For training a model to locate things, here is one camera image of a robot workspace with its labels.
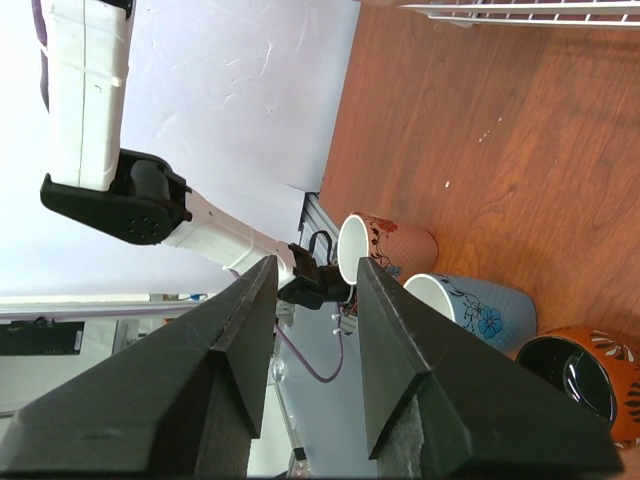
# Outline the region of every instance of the wire shelf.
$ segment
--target wire shelf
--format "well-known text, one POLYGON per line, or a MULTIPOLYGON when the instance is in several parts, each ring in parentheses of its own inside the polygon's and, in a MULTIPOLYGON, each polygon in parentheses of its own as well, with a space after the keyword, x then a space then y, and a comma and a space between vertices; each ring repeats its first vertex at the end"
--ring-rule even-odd
POLYGON ((640 0, 444 0, 402 5, 433 20, 461 27, 515 25, 536 27, 640 28, 640 0))

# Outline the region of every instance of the paper cup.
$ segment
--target paper cup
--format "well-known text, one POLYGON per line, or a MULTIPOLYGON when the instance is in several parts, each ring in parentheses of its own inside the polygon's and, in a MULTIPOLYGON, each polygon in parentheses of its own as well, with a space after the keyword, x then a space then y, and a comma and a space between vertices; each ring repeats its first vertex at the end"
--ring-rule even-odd
POLYGON ((426 230, 366 213, 353 213, 338 237, 338 267, 345 282, 355 285, 358 263, 372 257, 399 282, 428 272, 438 257, 438 246, 426 230))
POLYGON ((404 284, 414 297, 505 354, 536 336, 536 309, 526 293, 453 275, 418 274, 404 284))
POLYGON ((561 327, 528 342, 516 362, 602 418, 616 447, 640 446, 640 353, 623 339, 561 327))

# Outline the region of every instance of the black cable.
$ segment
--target black cable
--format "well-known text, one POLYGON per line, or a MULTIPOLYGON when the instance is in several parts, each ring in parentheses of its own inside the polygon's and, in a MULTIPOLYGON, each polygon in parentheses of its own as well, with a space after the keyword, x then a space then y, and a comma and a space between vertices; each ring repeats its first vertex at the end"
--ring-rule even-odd
POLYGON ((311 235, 309 239, 309 252, 313 255, 313 252, 316 249, 316 240, 318 239, 318 235, 322 235, 327 240, 327 265, 331 265, 331 253, 333 251, 333 239, 329 232, 326 230, 319 230, 311 235))

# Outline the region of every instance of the blue flower design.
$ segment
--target blue flower design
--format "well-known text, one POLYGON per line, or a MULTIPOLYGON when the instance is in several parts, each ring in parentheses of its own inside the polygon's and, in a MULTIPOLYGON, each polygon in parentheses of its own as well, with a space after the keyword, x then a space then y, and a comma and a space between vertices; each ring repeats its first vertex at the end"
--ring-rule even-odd
POLYGON ((496 333, 502 330, 502 318, 500 310, 496 308, 484 307, 480 311, 480 320, 478 320, 478 330, 484 335, 484 338, 493 338, 496 333))
POLYGON ((395 265, 389 265, 385 268, 385 271, 391 275, 393 278, 398 278, 402 273, 402 267, 397 267, 395 265))

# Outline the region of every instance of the floral pattern cup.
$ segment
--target floral pattern cup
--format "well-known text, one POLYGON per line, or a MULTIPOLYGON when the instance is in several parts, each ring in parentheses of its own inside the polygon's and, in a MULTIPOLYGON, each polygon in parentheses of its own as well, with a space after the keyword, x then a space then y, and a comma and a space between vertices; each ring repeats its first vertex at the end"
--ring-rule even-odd
POLYGON ((505 354, 537 332, 536 310, 526 293, 453 275, 418 274, 404 284, 413 296, 505 354))
POLYGON ((418 272, 428 272, 438 246, 426 230, 398 224, 368 213, 352 213, 338 236, 338 267, 349 285, 358 280, 362 257, 373 258, 400 283, 418 272))

